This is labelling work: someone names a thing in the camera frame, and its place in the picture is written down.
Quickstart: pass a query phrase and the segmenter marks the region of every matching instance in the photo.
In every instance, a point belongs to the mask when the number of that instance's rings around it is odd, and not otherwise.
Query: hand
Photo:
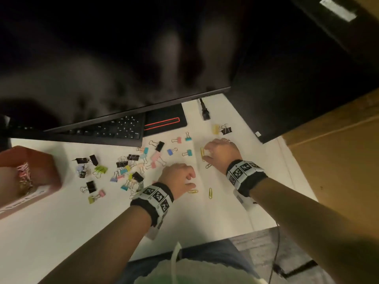
[[[173,194],[174,200],[176,200],[196,187],[196,184],[192,182],[186,183],[186,179],[191,180],[195,177],[196,174],[192,166],[185,163],[176,163],[163,169],[158,182],[167,185]]]
[[[226,138],[215,138],[207,143],[204,149],[211,152],[212,157],[204,156],[203,160],[213,165],[218,171],[226,175],[229,164],[236,159],[242,159],[237,146]]]

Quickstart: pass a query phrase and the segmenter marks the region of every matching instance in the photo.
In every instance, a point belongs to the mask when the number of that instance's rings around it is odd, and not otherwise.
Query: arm
[[[196,187],[194,183],[185,183],[194,177],[191,166],[174,164],[163,170],[158,182],[167,185],[176,200]],[[40,284],[114,283],[151,224],[151,216],[146,210],[130,206],[59,264]]]
[[[229,164],[242,159],[234,143],[213,140],[204,160],[224,175]],[[379,244],[363,235],[356,225],[324,205],[266,178],[250,196],[268,212],[291,238],[337,283],[374,283]]]

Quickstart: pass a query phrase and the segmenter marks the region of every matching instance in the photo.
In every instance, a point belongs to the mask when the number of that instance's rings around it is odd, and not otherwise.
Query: box of paper clips
[[[21,146],[0,152],[0,219],[61,187],[52,155]]]

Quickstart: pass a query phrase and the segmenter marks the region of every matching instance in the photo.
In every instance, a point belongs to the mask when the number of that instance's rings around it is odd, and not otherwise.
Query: white label
[[[321,0],[320,4],[347,22],[350,22],[357,17],[356,14],[348,11],[341,5],[335,3],[333,0]]]
[[[37,197],[37,196],[40,196],[41,194],[46,193],[49,190],[49,187],[50,186],[48,186],[48,185],[38,187],[37,190],[35,192],[33,192],[32,194],[27,195],[27,196],[25,196],[25,197],[23,197],[21,199],[18,199],[16,201],[8,204],[5,207],[0,208],[0,214],[3,213],[6,210],[15,208],[16,206],[18,206],[18,205],[20,205],[22,203],[25,203],[25,202],[33,199],[34,197]]]

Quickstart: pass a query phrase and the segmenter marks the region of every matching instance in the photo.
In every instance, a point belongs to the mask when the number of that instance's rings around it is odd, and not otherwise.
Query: forearm
[[[130,206],[40,284],[115,282],[150,226],[150,215],[140,206]]]
[[[270,178],[250,190],[250,196],[336,282],[371,279],[369,265],[373,258],[377,261],[379,246],[342,215]]]

